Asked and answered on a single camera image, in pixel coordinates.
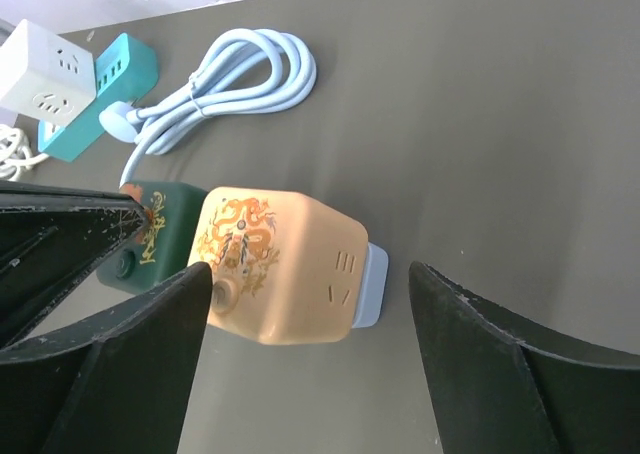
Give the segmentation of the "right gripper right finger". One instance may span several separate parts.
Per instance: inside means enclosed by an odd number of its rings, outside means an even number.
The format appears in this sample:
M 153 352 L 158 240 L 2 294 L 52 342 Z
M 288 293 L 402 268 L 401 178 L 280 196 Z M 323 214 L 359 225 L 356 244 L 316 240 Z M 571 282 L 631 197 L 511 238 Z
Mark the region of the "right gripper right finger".
M 638 452 L 638 355 L 542 326 L 426 263 L 408 277 L 444 452 Z

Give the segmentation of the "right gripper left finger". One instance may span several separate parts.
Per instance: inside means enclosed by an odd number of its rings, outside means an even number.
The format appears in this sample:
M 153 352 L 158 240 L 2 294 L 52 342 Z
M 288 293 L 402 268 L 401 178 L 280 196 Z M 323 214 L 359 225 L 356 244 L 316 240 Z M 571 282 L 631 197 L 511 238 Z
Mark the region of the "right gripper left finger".
M 2 452 L 176 452 L 211 296 L 196 263 L 2 350 Z

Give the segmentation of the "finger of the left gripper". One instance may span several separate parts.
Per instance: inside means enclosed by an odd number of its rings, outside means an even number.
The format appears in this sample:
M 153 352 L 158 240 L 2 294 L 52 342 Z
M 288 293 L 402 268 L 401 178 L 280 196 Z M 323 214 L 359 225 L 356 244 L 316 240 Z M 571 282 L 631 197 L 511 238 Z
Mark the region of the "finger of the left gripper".
M 25 338 L 148 225 L 128 195 L 3 181 L 1 345 Z

